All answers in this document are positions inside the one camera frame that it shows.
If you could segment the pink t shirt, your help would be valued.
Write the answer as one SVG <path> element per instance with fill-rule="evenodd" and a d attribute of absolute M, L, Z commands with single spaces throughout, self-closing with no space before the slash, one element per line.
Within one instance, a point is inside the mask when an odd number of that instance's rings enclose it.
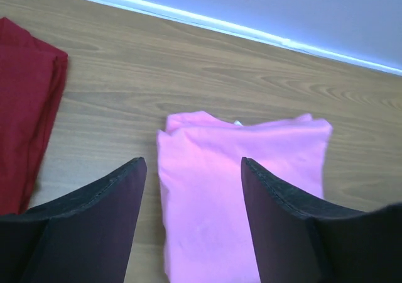
<path fill-rule="evenodd" d="M 258 282 L 241 160 L 322 197 L 331 133 L 330 123 L 309 114 L 252 126 L 204 111 L 169 115 L 156 134 L 168 280 Z"/>

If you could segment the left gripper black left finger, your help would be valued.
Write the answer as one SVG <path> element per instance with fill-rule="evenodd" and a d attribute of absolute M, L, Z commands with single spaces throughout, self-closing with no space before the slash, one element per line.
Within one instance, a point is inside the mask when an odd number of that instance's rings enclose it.
<path fill-rule="evenodd" d="M 134 158 L 22 214 L 1 217 L 2 282 L 123 282 L 147 166 Z"/>

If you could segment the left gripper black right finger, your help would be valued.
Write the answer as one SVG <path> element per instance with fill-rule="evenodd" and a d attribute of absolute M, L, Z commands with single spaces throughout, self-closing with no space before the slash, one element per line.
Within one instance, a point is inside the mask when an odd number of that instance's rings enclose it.
<path fill-rule="evenodd" d="M 400 282 L 401 204 L 363 212 L 291 185 L 250 158 L 242 189 L 262 282 Z"/>

